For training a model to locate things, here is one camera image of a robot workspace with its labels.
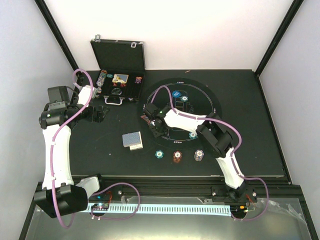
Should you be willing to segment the blue round button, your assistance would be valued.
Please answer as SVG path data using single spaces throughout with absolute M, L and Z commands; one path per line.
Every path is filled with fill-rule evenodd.
M 172 92 L 172 97 L 173 98 L 180 98 L 181 95 L 182 95 L 181 92 L 178 91 L 178 90 L 175 90 L 175 91 Z

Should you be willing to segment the green chip top seat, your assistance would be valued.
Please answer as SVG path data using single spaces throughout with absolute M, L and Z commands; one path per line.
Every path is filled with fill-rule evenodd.
M 181 99 L 182 102 L 187 102 L 188 101 L 188 97 L 187 96 L 182 96 L 180 99 Z

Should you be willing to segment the green chip seat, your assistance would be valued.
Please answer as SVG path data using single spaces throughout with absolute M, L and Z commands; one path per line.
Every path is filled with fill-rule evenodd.
M 187 102 L 188 101 L 188 97 L 187 96 L 182 96 L 180 99 L 181 99 L 182 102 Z
M 189 133 L 189 138 L 190 139 L 195 139 L 196 137 L 197 137 L 197 135 L 195 133 L 193 133 L 193 132 Z

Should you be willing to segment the green poker chip stack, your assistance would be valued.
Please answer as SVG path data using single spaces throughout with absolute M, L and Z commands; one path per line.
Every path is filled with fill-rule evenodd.
M 164 157 L 164 152 L 163 152 L 162 150 L 157 150 L 157 151 L 155 152 L 155 157 L 156 157 L 157 159 L 162 159 L 162 158 Z

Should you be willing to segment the green chip bottom seat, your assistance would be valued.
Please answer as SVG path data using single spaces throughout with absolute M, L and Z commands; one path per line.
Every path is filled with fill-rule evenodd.
M 196 137 L 197 137 L 197 135 L 195 133 L 193 133 L 193 132 L 189 133 L 189 138 L 190 139 L 195 139 Z

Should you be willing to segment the orange poker chip stack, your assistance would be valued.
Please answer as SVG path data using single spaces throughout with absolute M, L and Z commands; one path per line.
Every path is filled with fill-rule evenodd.
M 172 160 L 174 163 L 180 163 L 182 160 L 182 153 L 180 151 L 175 151 L 172 156 Z

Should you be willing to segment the blue white poker chip stack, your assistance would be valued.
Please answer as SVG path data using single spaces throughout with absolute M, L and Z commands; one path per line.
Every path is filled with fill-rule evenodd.
M 197 162 L 202 161 L 204 155 L 205 155 L 205 154 L 204 154 L 204 151 L 203 151 L 203 150 L 197 149 L 197 150 L 195 151 L 195 153 L 194 153 L 194 159 L 195 159 L 195 161 L 197 161 Z

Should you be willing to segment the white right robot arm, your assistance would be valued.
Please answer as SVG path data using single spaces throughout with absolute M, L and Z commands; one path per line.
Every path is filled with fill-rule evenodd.
M 198 137 L 204 151 L 217 160 L 222 170 L 228 198 L 238 202 L 246 195 L 245 176 L 235 157 L 239 145 L 232 146 L 232 136 L 228 131 L 238 134 L 234 127 L 222 121 L 215 113 L 194 115 L 169 106 L 160 109 L 151 102 L 145 106 L 143 113 L 156 138 L 165 136 L 171 129 L 184 130 Z

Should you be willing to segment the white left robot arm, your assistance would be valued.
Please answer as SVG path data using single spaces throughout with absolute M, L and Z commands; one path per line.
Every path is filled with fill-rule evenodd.
M 96 88 L 81 87 L 76 103 L 72 103 L 67 86 L 48 88 L 49 102 L 39 117 L 45 141 L 45 173 L 42 190 L 34 194 L 35 203 L 51 218 L 85 210 L 89 197 L 103 199 L 108 192 L 100 181 L 100 174 L 75 184 L 70 167 L 70 138 L 78 121 L 100 123 L 109 112 L 108 107 L 90 105 Z

